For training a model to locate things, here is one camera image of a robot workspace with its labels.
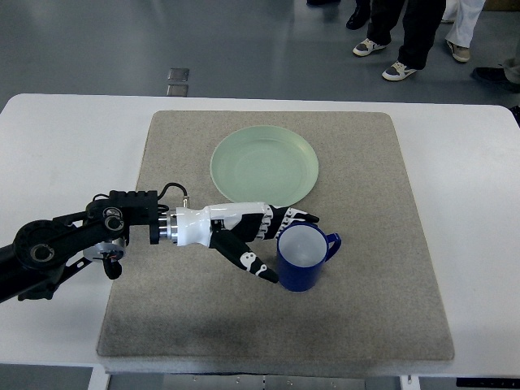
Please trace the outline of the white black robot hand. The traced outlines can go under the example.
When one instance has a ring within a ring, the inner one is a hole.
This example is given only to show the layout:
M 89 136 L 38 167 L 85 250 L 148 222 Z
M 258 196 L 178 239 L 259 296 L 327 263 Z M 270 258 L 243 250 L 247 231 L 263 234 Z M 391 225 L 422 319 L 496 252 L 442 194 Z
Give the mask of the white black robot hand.
M 279 277 L 249 247 L 271 240 L 294 223 L 316 224 L 319 217 L 290 206 L 264 202 L 225 203 L 201 210 L 178 207 L 159 215 L 159 237 L 178 246 L 200 244 L 217 250 L 243 271 L 276 284 Z

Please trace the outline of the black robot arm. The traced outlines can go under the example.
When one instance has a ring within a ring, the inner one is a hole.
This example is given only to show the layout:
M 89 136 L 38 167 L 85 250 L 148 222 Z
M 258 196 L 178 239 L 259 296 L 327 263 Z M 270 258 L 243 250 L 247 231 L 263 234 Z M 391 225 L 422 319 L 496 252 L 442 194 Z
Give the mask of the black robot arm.
M 1 248 L 1 301 L 17 297 L 50 300 L 58 287 L 92 261 L 86 257 L 68 265 L 91 247 L 106 276 L 121 276 L 119 261 L 129 243 L 131 226 L 149 227 L 150 242 L 159 240 L 159 195 L 153 191 L 115 191 L 91 201 L 84 211 L 26 223 L 13 242 Z

